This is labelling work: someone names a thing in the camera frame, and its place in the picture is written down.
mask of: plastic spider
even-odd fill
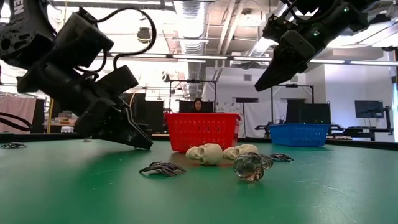
[[[161,174],[167,176],[167,177],[172,177],[174,175],[177,175],[177,173],[175,172],[176,170],[180,170],[182,172],[186,172],[183,168],[172,164],[170,162],[153,162],[151,164],[149,164],[148,167],[145,167],[143,169],[141,169],[139,172],[148,172],[151,170],[157,170],[159,171]]]
[[[0,148],[2,148],[2,149],[18,149],[20,147],[26,147],[26,146],[24,144],[21,144],[18,142],[10,142],[10,143],[0,146]]]
[[[280,161],[287,161],[287,162],[294,161],[293,158],[291,158],[290,156],[283,154],[283,153],[274,153],[274,154],[269,155],[269,157],[271,157],[273,159],[278,159]]]

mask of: red basket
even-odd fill
[[[170,143],[177,152],[193,146],[216,143],[224,150],[238,140],[238,114],[166,114]]]

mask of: plastic basket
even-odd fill
[[[193,146],[216,143],[226,149],[238,140],[238,114],[166,114],[170,143],[177,152]]]
[[[296,147],[321,147],[325,145],[329,124],[277,124],[269,131],[274,144]]]

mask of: metal frame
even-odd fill
[[[213,83],[214,84],[214,102],[213,102],[213,112],[216,111],[217,104],[217,83],[216,81],[208,80],[170,80],[169,82],[169,112],[172,110],[172,83],[173,82],[186,82],[186,83]]]
[[[298,88],[301,87],[303,90],[305,90],[311,97],[312,97],[312,103],[314,103],[314,91],[313,91],[313,85],[294,85],[294,84],[287,84],[287,85],[276,85],[281,87],[286,87],[286,88]],[[274,94],[276,94],[280,88],[276,89],[274,92],[274,87],[271,87],[271,122],[274,123]],[[309,92],[305,87],[311,88],[311,92]]]

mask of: skull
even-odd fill
[[[189,159],[199,160],[202,165],[217,165],[223,159],[223,150],[217,144],[205,144],[192,147],[185,156]]]
[[[250,144],[243,144],[241,146],[236,146],[236,147],[229,147],[224,150],[223,157],[224,159],[228,160],[235,160],[235,158],[238,155],[248,153],[248,152],[254,152],[254,153],[259,153],[257,147],[255,145],[250,145]]]

